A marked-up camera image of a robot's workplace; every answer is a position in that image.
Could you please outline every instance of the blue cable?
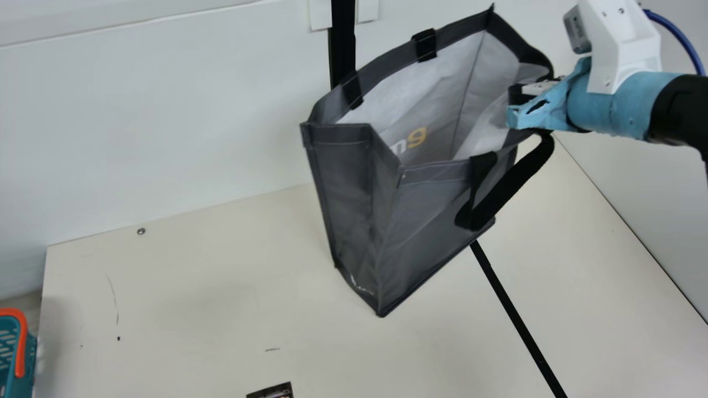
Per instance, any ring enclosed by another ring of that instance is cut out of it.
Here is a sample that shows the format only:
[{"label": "blue cable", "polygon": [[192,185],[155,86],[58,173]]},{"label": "blue cable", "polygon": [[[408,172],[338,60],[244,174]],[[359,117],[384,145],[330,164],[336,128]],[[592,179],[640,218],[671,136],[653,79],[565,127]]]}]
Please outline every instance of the blue cable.
[{"label": "blue cable", "polygon": [[686,35],[683,34],[681,29],[679,29],[678,26],[674,25],[671,21],[660,16],[657,13],[654,13],[650,10],[644,10],[644,13],[647,17],[649,17],[650,20],[666,28],[666,30],[671,32],[671,34],[673,34],[676,39],[678,39],[678,42],[681,43],[684,49],[686,49],[688,56],[691,58],[691,62],[693,62],[693,66],[696,68],[696,74],[698,74],[699,76],[705,76],[706,70],[703,68],[701,57],[698,56],[698,52],[696,52],[696,49],[691,44],[691,41],[688,40],[688,38],[686,37]]}]

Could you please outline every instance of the black marker stain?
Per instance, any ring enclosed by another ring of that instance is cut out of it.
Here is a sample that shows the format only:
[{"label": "black marker stain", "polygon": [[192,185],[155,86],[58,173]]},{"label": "black marker stain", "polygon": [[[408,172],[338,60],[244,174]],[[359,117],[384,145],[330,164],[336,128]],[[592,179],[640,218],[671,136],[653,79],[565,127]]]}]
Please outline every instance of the black marker stain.
[{"label": "black marker stain", "polygon": [[115,324],[118,325],[118,320],[120,319],[120,312],[118,311],[118,301],[115,299],[115,289],[113,289],[113,282],[110,281],[110,277],[108,276],[108,274],[105,275],[105,278],[108,279],[108,284],[110,285],[110,292],[113,293],[113,305],[115,306]]}]

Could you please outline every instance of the gray tote bag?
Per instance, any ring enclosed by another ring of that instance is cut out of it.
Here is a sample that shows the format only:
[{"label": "gray tote bag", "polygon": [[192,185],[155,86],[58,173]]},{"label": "gray tote bag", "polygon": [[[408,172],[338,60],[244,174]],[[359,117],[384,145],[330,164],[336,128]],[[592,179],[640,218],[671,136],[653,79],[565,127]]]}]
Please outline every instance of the gray tote bag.
[{"label": "gray tote bag", "polygon": [[553,151],[506,127],[549,60],[493,9],[426,30],[319,100],[302,138],[335,267],[380,317],[493,224]]}]

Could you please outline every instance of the white wall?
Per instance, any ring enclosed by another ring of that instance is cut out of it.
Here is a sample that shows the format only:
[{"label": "white wall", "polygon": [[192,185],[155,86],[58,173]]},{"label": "white wall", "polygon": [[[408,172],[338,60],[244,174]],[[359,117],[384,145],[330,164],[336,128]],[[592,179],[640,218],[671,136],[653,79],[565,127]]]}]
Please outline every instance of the white wall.
[{"label": "white wall", "polygon": [[258,0],[0,0],[0,45]]},{"label": "white wall", "polygon": [[[569,68],[572,3],[496,5]],[[359,64],[487,7],[382,0]],[[297,124],[328,90],[327,58],[307,0],[0,47],[0,298],[41,286],[49,244],[308,181]]]},{"label": "white wall", "polygon": [[[708,2],[642,0],[642,4],[676,23],[708,62]],[[658,29],[664,69],[695,73],[675,38]],[[708,318],[708,188],[698,152],[595,133],[557,133],[557,137]]]}]

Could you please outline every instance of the white table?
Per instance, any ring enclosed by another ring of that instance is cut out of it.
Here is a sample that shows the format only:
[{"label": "white table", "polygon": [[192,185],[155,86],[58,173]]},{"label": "white table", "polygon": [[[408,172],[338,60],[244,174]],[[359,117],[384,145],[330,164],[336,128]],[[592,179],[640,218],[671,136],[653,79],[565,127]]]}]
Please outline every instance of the white table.
[{"label": "white table", "polygon": [[[570,397],[708,397],[708,326],[561,147],[481,243]],[[469,251],[377,318],[311,185],[52,246],[42,298],[40,398],[552,396]]]}]

